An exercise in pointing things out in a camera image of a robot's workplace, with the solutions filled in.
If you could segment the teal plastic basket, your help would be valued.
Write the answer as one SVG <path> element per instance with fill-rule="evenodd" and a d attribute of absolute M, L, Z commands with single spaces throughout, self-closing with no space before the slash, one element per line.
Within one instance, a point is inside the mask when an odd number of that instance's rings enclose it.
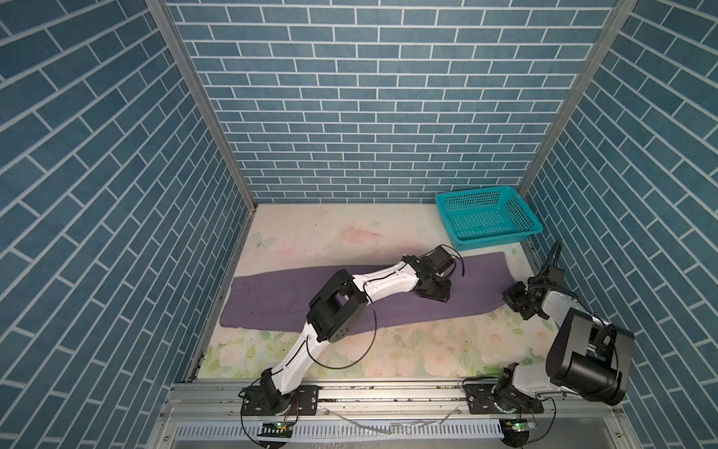
<path fill-rule="evenodd" d="M 543 231 L 534 211 L 509 186 L 438 194 L 436 205 L 452 246 L 459 251 L 520 243 Z"/>

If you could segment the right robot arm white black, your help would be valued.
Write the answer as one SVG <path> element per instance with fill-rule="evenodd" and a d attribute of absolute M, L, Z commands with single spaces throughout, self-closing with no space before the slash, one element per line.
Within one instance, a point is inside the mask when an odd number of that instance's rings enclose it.
<path fill-rule="evenodd" d="M 558 395 L 615 406 L 628 391 L 635 336 L 583 307 L 558 286 L 517 282 L 503 297 L 528 320 L 551 320 L 557 334 L 543 366 L 513 363 L 501 370 L 493 396 L 506 413 L 531 410 Z"/>

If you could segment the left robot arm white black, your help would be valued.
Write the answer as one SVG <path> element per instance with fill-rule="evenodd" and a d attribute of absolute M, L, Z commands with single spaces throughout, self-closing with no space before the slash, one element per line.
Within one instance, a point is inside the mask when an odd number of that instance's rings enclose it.
<path fill-rule="evenodd" d="M 367 274 L 337 271 L 310 301 L 306 323 L 288 354 L 276 367 L 262 372 L 259 385 L 267 402 L 275 406 L 291 398 L 323 350 L 347 337 L 364 310 L 376 310 L 377 301 L 404 293 L 448 301 L 457 264 L 453 256 L 437 248 L 421 256 L 404 256 L 386 269 Z"/>

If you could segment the right circuit board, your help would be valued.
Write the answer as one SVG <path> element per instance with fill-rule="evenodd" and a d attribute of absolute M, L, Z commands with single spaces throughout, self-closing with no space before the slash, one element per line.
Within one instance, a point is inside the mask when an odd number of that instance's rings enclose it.
<path fill-rule="evenodd" d="M 526 419 L 502 419 L 501 431 L 505 439 L 528 440 L 530 432 L 536 428 L 534 422 Z"/>

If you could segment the circuit board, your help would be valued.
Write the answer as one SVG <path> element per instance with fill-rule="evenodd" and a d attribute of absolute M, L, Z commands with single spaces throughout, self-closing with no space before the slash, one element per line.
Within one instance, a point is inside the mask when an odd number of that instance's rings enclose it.
<path fill-rule="evenodd" d="M 536 428 L 534 422 L 526 419 L 502 419 L 501 431 L 505 439 L 528 440 L 530 432 Z"/>
<path fill-rule="evenodd" d="M 267 440 L 272 439 L 290 439 L 294 433 L 294 423 L 281 423 L 281 422 L 263 422 L 258 426 L 257 439 Z"/>

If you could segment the white vent grille strip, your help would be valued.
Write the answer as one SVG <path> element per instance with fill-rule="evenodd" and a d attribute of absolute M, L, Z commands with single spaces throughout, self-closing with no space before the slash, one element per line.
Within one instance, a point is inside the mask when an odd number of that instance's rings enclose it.
<path fill-rule="evenodd" d="M 400 440 L 473 440 L 502 439 L 497 419 L 469 419 L 446 421 L 364 421 L 344 420 L 301 421 L 294 427 L 293 436 L 286 439 L 258 440 L 255 423 L 191 423 L 177 427 L 177 442 L 231 442 L 254 440 L 259 443 L 360 443 Z"/>

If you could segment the left circuit board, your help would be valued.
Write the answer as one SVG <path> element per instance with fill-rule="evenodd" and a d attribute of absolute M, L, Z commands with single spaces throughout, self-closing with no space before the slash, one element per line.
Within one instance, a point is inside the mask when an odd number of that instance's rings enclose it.
<path fill-rule="evenodd" d="M 257 439 L 267 440 L 272 439 L 290 439 L 294 433 L 294 423 L 281 423 L 281 422 L 263 422 L 258 426 Z"/>

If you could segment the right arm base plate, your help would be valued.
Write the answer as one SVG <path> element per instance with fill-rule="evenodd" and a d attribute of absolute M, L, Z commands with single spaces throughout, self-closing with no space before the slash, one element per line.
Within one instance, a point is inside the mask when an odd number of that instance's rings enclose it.
<path fill-rule="evenodd" d="M 471 415 L 539 415 L 542 401 L 519 392 L 511 385 L 469 383 L 462 385 Z"/>

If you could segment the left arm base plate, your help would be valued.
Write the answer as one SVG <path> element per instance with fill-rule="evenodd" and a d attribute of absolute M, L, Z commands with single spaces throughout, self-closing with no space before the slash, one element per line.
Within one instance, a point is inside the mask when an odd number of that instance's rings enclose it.
<path fill-rule="evenodd" d="M 271 395 L 261 385 L 250 385 L 239 393 L 241 413 L 246 416 L 314 416 L 317 413 L 319 392 L 317 385 L 301 385 L 293 393 Z"/>

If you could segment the aluminium front rail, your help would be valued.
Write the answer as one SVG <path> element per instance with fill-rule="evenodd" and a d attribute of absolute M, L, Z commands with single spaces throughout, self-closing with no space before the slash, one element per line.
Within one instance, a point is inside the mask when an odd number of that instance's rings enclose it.
<path fill-rule="evenodd" d="M 278 413 L 265 413 L 267 418 L 409 418 L 434 419 L 449 417 L 508 418 L 495 407 L 491 387 L 480 387 L 477 393 L 466 390 L 471 383 L 457 379 L 439 380 L 308 380 L 315 390 L 311 396 L 292 398 Z M 250 385 L 243 381 L 195 382 L 175 384 L 170 389 L 160 423 L 181 421 L 238 421 L 259 418 L 258 412 L 246 412 L 241 392 Z"/>

